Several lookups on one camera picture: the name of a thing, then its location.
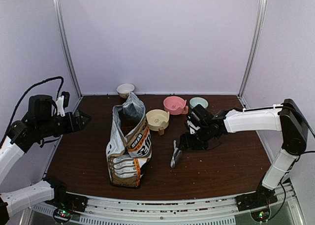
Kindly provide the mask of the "metal scoop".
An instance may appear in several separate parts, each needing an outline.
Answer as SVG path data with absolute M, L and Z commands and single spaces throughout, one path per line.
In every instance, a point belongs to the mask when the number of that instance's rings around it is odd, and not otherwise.
M 177 141 L 174 140 L 173 141 L 173 155 L 172 155 L 171 162 L 170 162 L 171 168 L 175 168 L 175 166 L 177 165 L 181 156 L 182 156 L 182 151 L 177 146 Z

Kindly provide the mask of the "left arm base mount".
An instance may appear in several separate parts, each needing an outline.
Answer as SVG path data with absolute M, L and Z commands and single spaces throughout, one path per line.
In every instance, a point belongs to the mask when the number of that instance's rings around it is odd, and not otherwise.
M 63 202 L 60 202 L 57 199 L 53 199 L 46 201 L 45 203 L 67 211 L 85 212 L 88 198 L 82 195 L 66 193 L 66 197 Z

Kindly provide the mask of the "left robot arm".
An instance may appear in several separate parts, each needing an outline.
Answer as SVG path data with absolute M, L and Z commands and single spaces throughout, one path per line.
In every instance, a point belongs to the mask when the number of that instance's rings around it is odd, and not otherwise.
M 29 108 L 20 121 L 9 126 L 0 148 L 0 178 L 3 180 L 14 164 L 35 144 L 45 144 L 47 137 L 59 137 L 83 130 L 91 116 L 76 110 L 65 112 L 68 92 L 53 100 L 49 95 L 29 98 Z M 66 184 L 55 176 L 43 178 L 38 183 L 0 195 L 0 223 L 6 224 L 16 213 L 44 201 L 67 207 L 71 197 L 66 193 Z

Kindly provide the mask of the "pet food bag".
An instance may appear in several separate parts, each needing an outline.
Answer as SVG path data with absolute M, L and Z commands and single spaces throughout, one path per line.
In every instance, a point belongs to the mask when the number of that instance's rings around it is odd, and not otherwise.
M 152 157 L 152 140 L 146 107 L 135 93 L 112 111 L 110 140 L 106 146 L 110 183 L 139 188 Z

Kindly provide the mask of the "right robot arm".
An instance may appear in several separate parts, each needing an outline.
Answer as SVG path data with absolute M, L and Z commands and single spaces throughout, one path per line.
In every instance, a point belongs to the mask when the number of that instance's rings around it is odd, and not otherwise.
M 297 159 L 305 153 L 311 128 L 294 100 L 261 108 L 232 108 L 215 115 L 200 104 L 187 115 L 188 131 L 173 143 L 171 166 L 174 167 L 183 151 L 206 150 L 211 139 L 237 132 L 256 131 L 265 149 L 278 143 L 279 151 L 261 179 L 252 201 L 264 205 L 274 189 L 288 174 Z

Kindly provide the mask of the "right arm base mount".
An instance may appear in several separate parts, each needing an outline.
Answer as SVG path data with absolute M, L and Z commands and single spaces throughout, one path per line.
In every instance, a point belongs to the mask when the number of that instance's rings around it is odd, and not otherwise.
M 269 201 L 266 195 L 258 192 L 238 195 L 235 200 L 239 212 L 267 206 Z

